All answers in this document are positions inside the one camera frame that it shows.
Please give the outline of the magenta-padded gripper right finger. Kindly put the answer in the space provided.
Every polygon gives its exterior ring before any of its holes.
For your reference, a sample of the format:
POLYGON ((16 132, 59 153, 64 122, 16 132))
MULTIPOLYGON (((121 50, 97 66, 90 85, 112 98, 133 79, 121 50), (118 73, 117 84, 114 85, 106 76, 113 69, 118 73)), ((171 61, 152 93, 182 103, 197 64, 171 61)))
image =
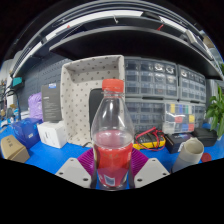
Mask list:
POLYGON ((130 188, 140 188, 157 181, 169 172, 157 158, 148 158, 137 149, 132 150, 128 182, 130 188))

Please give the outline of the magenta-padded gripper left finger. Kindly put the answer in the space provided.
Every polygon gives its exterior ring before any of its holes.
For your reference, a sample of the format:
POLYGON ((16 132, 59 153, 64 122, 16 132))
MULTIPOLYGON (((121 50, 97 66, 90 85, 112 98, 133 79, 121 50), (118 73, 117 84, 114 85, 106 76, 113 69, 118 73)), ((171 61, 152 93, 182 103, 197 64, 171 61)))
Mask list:
POLYGON ((78 158, 69 158, 56 175, 84 188, 94 189, 97 184, 93 149, 88 149, 78 158))

